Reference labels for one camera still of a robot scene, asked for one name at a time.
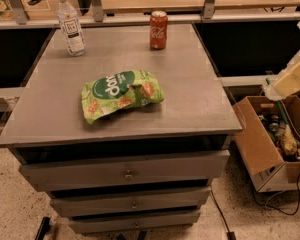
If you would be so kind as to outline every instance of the black wire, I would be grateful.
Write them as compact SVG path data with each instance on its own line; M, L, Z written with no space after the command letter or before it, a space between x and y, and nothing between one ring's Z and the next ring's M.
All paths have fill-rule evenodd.
M297 207L295 209L294 212L292 213L288 213L288 212L285 212L283 211L282 209L278 208L278 207L275 207L275 206L272 206L272 205L268 205L268 204L262 204L262 203L259 203L256 199L256 196L255 196L255 193L254 193L254 189L253 189L253 185L251 184L252 186L252 195L253 195L253 199L254 201L256 202L256 204L260 205L260 206L266 206L266 207L269 207L271 209L274 209L274 210L277 210L285 215L295 215L298 211L299 211L299 208L300 208L300 187L299 187L299 183L300 183L300 170L299 170L299 174L298 174L298 177L297 177L297 182L296 182L296 186L297 186L297 191L298 191L298 202L297 202Z
M228 223L226 221L226 218L224 217L223 212L221 211L220 206L218 205L218 202L217 202L216 198L214 197L214 194L213 194L213 191L212 191L212 186L211 186L211 192L210 193L211 193L212 201L214 202L214 204L218 208L219 213L220 213L220 215L221 215L221 217L224 221L224 224L226 225L227 231L230 232L230 229L229 229Z

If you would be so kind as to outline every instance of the speckled floor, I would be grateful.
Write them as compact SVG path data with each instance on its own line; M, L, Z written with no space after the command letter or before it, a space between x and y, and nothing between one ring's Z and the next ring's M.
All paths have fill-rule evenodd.
M47 240L96 239L115 240L122 233L127 240L137 239L139 231L77 235L49 206L44 193L35 192L18 172L18 161L6 149L0 149L0 240L34 240L44 216L51 217ZM237 239L300 240L300 209L294 216L258 206L253 199L251 183L240 156L231 152L222 176L212 188L231 231ZM257 194L266 201L270 194ZM283 193L271 199L271 204L292 212L297 205L297 192ZM198 223L147 230L147 240L226 240L225 224L209 197L201 208Z

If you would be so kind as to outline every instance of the water bottle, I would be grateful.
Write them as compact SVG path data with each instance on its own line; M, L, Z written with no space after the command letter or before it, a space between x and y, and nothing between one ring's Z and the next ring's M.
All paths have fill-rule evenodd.
M68 0L59 0L57 9L61 31L67 42L67 49L70 55L80 56L86 52L84 36L79 23L76 9Z

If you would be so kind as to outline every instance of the bag of chips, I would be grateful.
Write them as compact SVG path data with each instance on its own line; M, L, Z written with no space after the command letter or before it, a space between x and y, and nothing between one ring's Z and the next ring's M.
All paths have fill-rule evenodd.
M144 70L124 71L86 83L81 95L84 117L89 124L119 109L143 107L164 99L158 80Z

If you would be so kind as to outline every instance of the soda can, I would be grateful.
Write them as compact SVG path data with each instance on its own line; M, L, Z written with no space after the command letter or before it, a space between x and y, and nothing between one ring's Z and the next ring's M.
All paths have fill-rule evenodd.
M150 17L150 47L164 49L167 43L168 16L164 11L153 11Z

